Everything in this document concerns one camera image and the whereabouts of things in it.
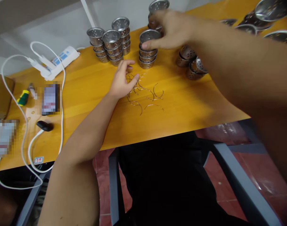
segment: finger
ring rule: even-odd
[[[170,49],[171,44],[170,44],[167,36],[164,36],[163,38],[160,38],[160,39],[153,39],[153,40],[149,40],[149,41],[144,42],[141,45],[141,48],[144,50]]]
[[[129,65],[135,64],[133,60],[122,60],[122,63],[118,65],[118,70],[126,71]]]
[[[163,18],[168,10],[157,10],[153,15],[150,16],[149,22],[155,21],[158,24],[163,24]]]
[[[136,85],[138,79],[139,74],[135,75],[134,78],[128,83],[128,87],[130,88],[130,90]]]

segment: cardboard box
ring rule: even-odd
[[[9,87],[9,89],[11,91],[13,91],[14,81],[8,77],[5,77],[5,81]],[[8,93],[4,83],[2,81],[2,77],[0,75],[0,119],[6,118],[8,111],[9,111],[10,104],[11,104],[11,100],[12,100],[12,97]]]

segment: left hand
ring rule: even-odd
[[[129,65],[133,64],[135,64],[135,61],[133,60],[122,60],[119,63],[118,69],[114,74],[113,81],[108,92],[109,95],[120,99],[126,96],[133,89],[139,79],[139,74],[136,74],[129,83],[127,83],[125,78],[125,75],[128,73],[127,69],[133,69],[133,67]]]

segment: screwdriver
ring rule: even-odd
[[[18,104],[20,106],[24,106],[26,105],[27,103],[27,100],[28,100],[28,95],[30,94],[30,91],[29,91],[29,87],[31,86],[32,84],[30,84],[27,89],[23,90],[22,91],[22,94],[20,95],[20,98],[17,100]]]

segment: black pants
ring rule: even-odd
[[[196,138],[192,131],[119,147],[136,225],[246,224],[218,205]]]

